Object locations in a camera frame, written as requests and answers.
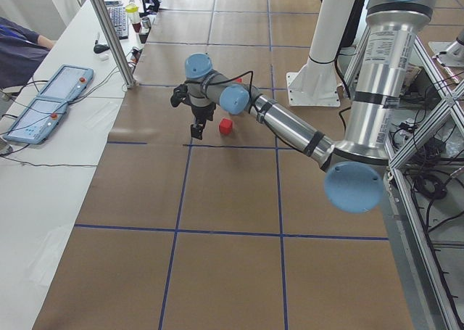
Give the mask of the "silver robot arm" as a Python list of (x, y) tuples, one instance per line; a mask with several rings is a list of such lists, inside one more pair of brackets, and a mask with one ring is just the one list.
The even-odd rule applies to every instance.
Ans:
[(334, 206), (348, 213), (367, 212), (384, 192), (385, 143), (392, 113), (399, 104), (417, 33), (430, 22), (435, 1), (369, 1), (370, 32), (341, 141), (330, 140), (252, 84), (238, 83), (214, 70), (203, 53), (186, 59), (186, 80), (174, 90), (170, 102), (190, 106), (195, 139), (202, 137), (217, 107), (233, 115), (248, 112), (282, 142), (319, 164), (326, 172), (324, 189)]

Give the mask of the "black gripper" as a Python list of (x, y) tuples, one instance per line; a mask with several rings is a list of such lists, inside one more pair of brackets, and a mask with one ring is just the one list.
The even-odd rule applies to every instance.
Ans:
[(194, 124), (190, 126), (191, 137), (193, 139), (202, 140), (203, 126), (206, 125), (207, 121), (213, 121), (215, 109), (216, 103), (211, 103), (203, 107), (191, 106), (191, 111), (194, 114)]

